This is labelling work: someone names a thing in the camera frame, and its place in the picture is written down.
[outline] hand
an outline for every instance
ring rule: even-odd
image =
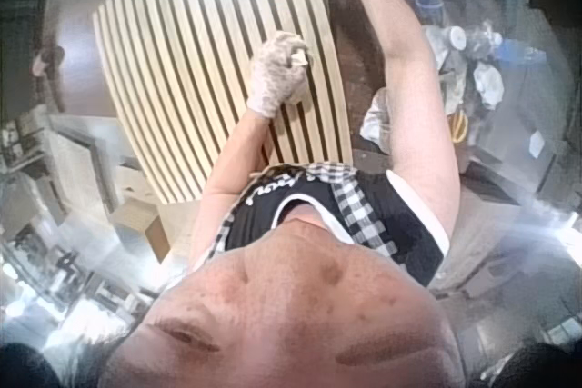
[[[249,109],[265,118],[275,118],[282,104],[306,80],[307,63],[297,62],[297,54],[307,51],[299,35],[277,32],[266,41],[253,59]]]

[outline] raised arm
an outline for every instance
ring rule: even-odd
[[[460,183],[437,69],[428,41],[405,0],[362,0],[385,58],[394,171],[450,236]]]
[[[261,147],[271,119],[279,107],[306,80],[303,66],[294,66],[291,55],[306,51],[297,35],[277,33],[253,60],[248,110],[238,122],[206,182],[190,250],[190,267],[210,248],[218,228],[258,167]]]

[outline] checkered apron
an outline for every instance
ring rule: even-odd
[[[226,251],[226,239],[230,234],[236,217],[237,207],[245,201],[250,193],[262,184],[266,178],[274,174],[279,167],[269,167],[245,189],[233,208],[223,221],[213,247],[206,260]],[[397,252],[396,245],[390,239],[384,224],[378,219],[371,204],[367,201],[364,191],[357,179],[357,169],[347,164],[322,163],[304,166],[287,165],[286,168],[303,171],[308,181],[319,181],[330,184],[337,206],[341,212],[347,232],[354,244],[360,244],[390,257]]]

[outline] wooden slats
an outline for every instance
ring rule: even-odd
[[[313,63],[301,103],[273,122],[266,158],[351,162],[323,0],[106,0],[94,24],[119,119],[161,202],[200,196],[246,110],[252,56],[277,30],[301,34]]]

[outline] work glove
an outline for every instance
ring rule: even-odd
[[[253,58],[249,109],[275,118],[282,104],[306,82],[307,45],[299,35],[277,32]]]

